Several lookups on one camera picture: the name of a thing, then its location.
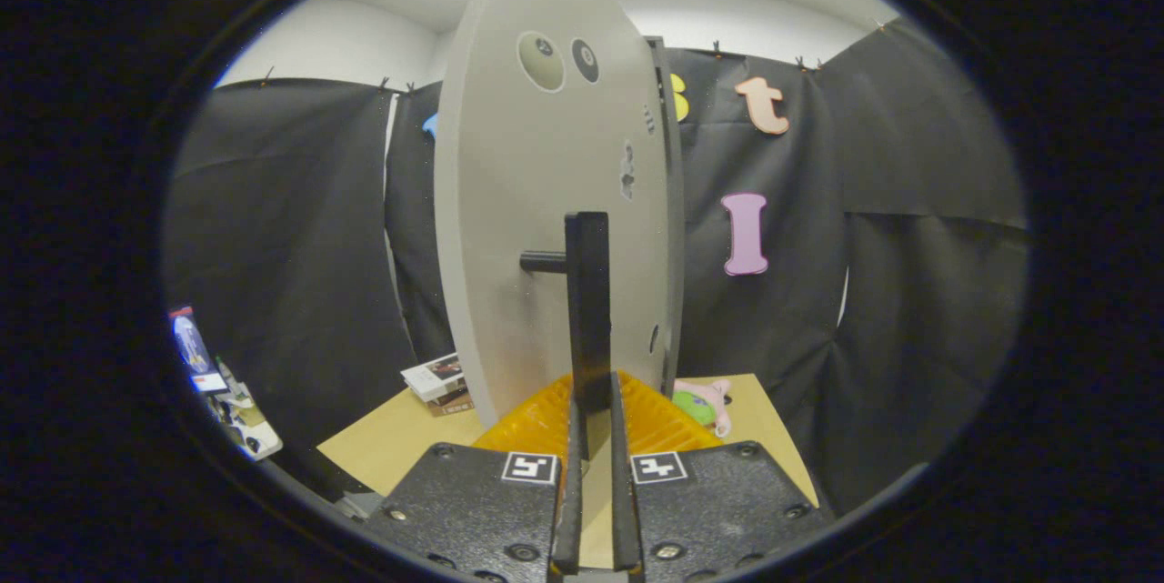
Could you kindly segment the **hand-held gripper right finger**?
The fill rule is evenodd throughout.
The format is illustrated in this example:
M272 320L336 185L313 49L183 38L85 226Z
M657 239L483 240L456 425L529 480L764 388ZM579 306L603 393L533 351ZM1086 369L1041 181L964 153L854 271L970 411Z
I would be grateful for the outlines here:
M833 521L759 442L711 445L673 401L611 377L613 566L632 582L707 582Z

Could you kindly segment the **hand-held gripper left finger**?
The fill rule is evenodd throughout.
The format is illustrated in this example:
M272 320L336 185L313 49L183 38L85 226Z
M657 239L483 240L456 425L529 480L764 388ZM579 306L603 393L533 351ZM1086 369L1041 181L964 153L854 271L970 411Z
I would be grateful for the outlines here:
M428 447L365 532L463 578L560 582L579 568L577 438L573 381L562 376L474 445Z

